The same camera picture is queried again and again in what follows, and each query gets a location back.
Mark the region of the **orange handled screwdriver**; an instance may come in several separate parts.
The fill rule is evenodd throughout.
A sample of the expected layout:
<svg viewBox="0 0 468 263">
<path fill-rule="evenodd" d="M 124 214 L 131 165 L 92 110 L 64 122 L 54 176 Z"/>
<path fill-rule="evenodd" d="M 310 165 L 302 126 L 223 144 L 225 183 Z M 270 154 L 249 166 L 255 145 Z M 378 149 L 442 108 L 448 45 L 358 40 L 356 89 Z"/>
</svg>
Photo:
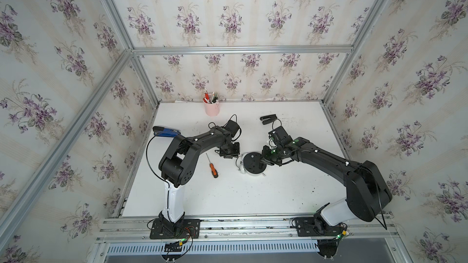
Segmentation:
<svg viewBox="0 0 468 263">
<path fill-rule="evenodd" d="M 211 162 L 210 157 L 208 156 L 207 153 L 206 153 L 206 156 L 207 156 L 207 159 L 208 159 L 208 162 L 209 162 L 209 167 L 210 167 L 210 171 L 212 173 L 212 176 L 214 178 L 218 178 L 219 177 L 218 171 L 216 170 L 214 164 Z"/>
</svg>

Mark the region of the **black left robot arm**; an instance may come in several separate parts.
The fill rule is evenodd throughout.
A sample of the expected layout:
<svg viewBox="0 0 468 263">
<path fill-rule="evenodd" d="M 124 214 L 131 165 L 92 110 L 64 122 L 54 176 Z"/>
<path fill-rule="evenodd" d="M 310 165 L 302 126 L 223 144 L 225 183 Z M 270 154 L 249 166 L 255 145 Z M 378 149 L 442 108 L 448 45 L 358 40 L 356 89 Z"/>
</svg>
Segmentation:
<svg viewBox="0 0 468 263">
<path fill-rule="evenodd" d="M 165 207 L 162 216 L 172 224 L 184 218 L 185 185 L 193 177 L 199 157 L 216 148 L 223 158 L 234 158 L 240 154 L 237 141 L 242 129 L 235 122 L 224 126 L 215 125 L 197 136 L 177 135 L 167 148 L 158 168 L 165 185 Z"/>
</svg>

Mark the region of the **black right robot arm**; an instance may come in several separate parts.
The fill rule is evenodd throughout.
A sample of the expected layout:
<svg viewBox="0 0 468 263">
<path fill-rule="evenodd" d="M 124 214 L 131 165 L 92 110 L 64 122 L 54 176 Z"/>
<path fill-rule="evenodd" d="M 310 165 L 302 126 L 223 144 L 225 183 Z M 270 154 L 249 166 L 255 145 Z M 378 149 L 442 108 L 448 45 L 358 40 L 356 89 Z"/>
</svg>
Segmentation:
<svg viewBox="0 0 468 263">
<path fill-rule="evenodd" d="M 284 159 L 308 164 L 339 181 L 346 189 L 346 197 L 319 209 L 319 221 L 337 226 L 359 219 L 371 222 L 392 201 L 392 193 L 379 168 L 370 161 L 359 163 L 328 152 L 304 138 L 287 137 L 271 148 L 264 146 L 261 162 L 269 166 L 283 166 Z"/>
</svg>

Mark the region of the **black stapler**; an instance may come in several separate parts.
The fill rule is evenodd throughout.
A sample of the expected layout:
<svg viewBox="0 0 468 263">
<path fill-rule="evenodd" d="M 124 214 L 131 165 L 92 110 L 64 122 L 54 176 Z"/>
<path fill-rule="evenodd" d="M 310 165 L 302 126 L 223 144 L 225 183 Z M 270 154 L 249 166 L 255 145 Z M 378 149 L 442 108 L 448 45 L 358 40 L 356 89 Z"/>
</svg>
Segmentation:
<svg viewBox="0 0 468 263">
<path fill-rule="evenodd" d="M 263 125 L 272 124 L 275 120 L 277 120 L 276 114 L 269 114 L 269 115 L 260 117 L 260 121 L 262 122 Z"/>
</svg>

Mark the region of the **pink pen holder cup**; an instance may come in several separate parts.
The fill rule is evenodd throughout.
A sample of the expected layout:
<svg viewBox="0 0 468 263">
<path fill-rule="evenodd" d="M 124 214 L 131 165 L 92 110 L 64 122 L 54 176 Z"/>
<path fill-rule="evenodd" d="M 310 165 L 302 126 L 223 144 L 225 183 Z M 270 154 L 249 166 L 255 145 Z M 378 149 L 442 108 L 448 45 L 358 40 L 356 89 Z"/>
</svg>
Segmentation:
<svg viewBox="0 0 468 263">
<path fill-rule="evenodd" d="M 210 117 L 218 116 L 220 112 L 220 103 L 219 101 L 216 101 L 214 103 L 204 102 L 204 108 L 205 108 L 205 113 L 208 116 Z"/>
</svg>

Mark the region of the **pens in pink cup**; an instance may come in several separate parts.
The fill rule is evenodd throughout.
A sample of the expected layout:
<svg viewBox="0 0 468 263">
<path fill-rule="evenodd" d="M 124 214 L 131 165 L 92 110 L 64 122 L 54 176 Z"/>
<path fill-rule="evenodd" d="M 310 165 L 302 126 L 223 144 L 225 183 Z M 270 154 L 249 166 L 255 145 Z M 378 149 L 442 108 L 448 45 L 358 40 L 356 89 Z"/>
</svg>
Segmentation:
<svg viewBox="0 0 468 263">
<path fill-rule="evenodd" d="M 204 91 L 203 103 L 215 104 L 219 102 L 219 94 L 217 92 L 209 93 L 207 90 Z"/>
</svg>

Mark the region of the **blue stapler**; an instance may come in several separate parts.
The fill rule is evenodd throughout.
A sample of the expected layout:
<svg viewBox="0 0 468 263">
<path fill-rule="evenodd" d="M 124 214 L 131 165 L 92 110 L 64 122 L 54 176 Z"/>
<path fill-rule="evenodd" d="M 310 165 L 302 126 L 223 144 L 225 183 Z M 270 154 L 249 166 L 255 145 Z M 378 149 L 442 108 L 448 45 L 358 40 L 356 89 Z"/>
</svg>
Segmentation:
<svg viewBox="0 0 468 263">
<path fill-rule="evenodd" d="M 154 136 L 158 136 L 158 137 L 174 138 L 177 135 L 180 135 L 179 130 L 162 127 L 162 126 L 153 126 L 152 131 L 153 131 Z"/>
</svg>

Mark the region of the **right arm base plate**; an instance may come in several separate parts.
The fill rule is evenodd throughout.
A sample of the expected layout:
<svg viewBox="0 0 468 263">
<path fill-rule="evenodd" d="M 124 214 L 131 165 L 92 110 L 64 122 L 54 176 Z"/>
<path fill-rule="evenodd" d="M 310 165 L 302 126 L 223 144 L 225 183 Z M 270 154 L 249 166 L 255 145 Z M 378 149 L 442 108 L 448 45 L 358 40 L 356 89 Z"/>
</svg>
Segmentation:
<svg viewBox="0 0 468 263">
<path fill-rule="evenodd" d="M 299 237 L 342 237 L 347 232 L 345 224 L 328 225 L 321 217 L 296 217 L 292 227 Z"/>
</svg>

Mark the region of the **aluminium front rail frame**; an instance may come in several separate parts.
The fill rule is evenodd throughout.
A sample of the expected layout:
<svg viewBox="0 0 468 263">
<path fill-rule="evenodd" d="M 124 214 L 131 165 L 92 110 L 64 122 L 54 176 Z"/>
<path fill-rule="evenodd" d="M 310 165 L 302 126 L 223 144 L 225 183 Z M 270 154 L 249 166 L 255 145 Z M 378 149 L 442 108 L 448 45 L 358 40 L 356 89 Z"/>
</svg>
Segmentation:
<svg viewBox="0 0 468 263">
<path fill-rule="evenodd" d="M 347 233 L 320 237 L 305 231 L 305 215 L 189 217 L 178 237 L 149 217 L 104 219 L 88 263 L 112 256 L 146 256 L 156 261 L 193 262 L 202 255 L 312 254 L 324 263 L 410 263 L 394 224 L 350 220 Z"/>
</svg>

